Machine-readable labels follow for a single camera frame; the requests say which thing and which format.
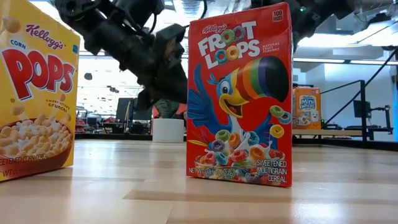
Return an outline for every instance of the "ceiling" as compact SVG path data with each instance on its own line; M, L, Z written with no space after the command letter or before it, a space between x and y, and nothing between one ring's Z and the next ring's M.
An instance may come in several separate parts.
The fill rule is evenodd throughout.
M56 21L67 26L61 21L57 10L48 1L31 0L31 2ZM249 7L249 5L250 0L208 0L206 17L241 11ZM165 0L165 7L166 10L162 11L157 18L154 32L174 23L187 25L190 21L200 18L204 8L202 0ZM371 35L370 32L362 34L362 36L358 34L361 34L360 31L364 27L366 20L380 10L386 9L395 12L396 8L388 4L378 10L369 11L365 9L363 10L364 13L358 16L351 14L340 21L334 16L330 17L318 28L313 37L303 39L299 43L299 48L294 56L300 58L352 59L377 59L382 57L383 51L380 47L372 47L369 43L362 44L356 39L364 35ZM152 23L153 17L147 21L146 26L150 27ZM184 39L182 45L186 49L184 57L187 58L188 39ZM112 58L92 56L84 49L83 39L80 48L81 55L87 56L80 57L78 106L84 106L88 110L97 111L100 114L114 114L119 97L133 97L141 90L141 87L136 83L137 78L129 71L120 72L118 62ZM187 72L188 60L183 59L182 65ZM306 72L313 66L313 63L294 63L294 67L301 69L302 72ZM90 81L85 80L83 76L85 73L92 73L93 79ZM111 92L108 86L115 87L119 90L119 93Z

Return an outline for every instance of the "kellogg's logo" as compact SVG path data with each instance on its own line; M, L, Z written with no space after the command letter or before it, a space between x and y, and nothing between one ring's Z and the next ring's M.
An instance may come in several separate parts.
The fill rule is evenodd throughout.
M224 30L226 30L226 24L218 26L217 24L213 25L208 25L202 30L202 34L208 34L211 32L214 32L216 34L222 33Z
M27 24L25 27L25 32L32 37L46 41L47 46L54 50L63 49L62 41L51 38L50 32L45 29L41 29L39 25Z
M33 97L31 86L56 92L59 84L59 89L64 93L73 88L72 76L76 69L69 63L63 63L55 55L48 55L46 59L37 50L26 55L17 49L7 49L2 51L2 59L21 101Z

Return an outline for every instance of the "white ceiling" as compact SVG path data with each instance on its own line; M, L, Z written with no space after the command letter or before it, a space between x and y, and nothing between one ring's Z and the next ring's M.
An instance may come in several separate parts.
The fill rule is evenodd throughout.
M44 13L50 15L59 23L68 27L60 19L57 10L47 1L32 1ZM218 16L234 11L241 11L248 7L250 0L208 0L208 12L206 17ZM155 31L161 30L171 24L179 23L187 25L189 21L198 19L203 12L203 1L199 0L165 0L166 7L175 10L164 10L157 18ZM153 23L151 17L146 26ZM379 47L349 47L354 39L350 35L315 34L310 39L303 39L295 57L300 58L357 58L376 59L382 56ZM184 39L182 45L188 49L188 40ZM81 39L80 49L82 54L91 55L84 49L84 40ZM101 114L112 114L116 112L119 97L136 96L141 89L137 85L137 78L131 72L120 72L118 62L112 58L81 56L79 61L78 78L78 106L84 106L88 110L97 111ZM188 70L188 60L183 59L184 70ZM312 63L295 63L295 68L306 71L313 67ZM84 74L92 73L92 80L85 80ZM107 86L115 87L119 93L110 92Z

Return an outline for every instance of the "cartoon toucan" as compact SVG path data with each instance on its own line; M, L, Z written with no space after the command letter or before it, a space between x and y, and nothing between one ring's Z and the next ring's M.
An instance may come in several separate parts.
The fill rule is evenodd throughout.
M289 73L284 63L277 57L257 58L220 80L216 80L211 74L208 83L216 85L218 104L228 115L228 123L220 124L214 112L213 102L201 80L200 70L199 64L193 74L197 91L190 89L188 92L188 118L193 120L196 127L207 127L212 134L226 129L243 135L238 123L238 118L244 116L243 105L262 97L272 97L283 102L289 94ZM277 142L276 139L272 140L273 137L269 134L269 129L273 125L269 123L270 120L269 113L266 120L254 130L260 138L260 143L267 145L270 140L273 144Z

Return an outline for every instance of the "corn pops cereal box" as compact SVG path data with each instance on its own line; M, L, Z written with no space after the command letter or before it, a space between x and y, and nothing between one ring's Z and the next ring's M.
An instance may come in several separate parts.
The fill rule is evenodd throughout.
M321 94L319 88L293 89L293 128L321 129Z
M187 175L292 185L292 37L286 3L193 21Z
M0 181L73 164L79 36L0 0Z

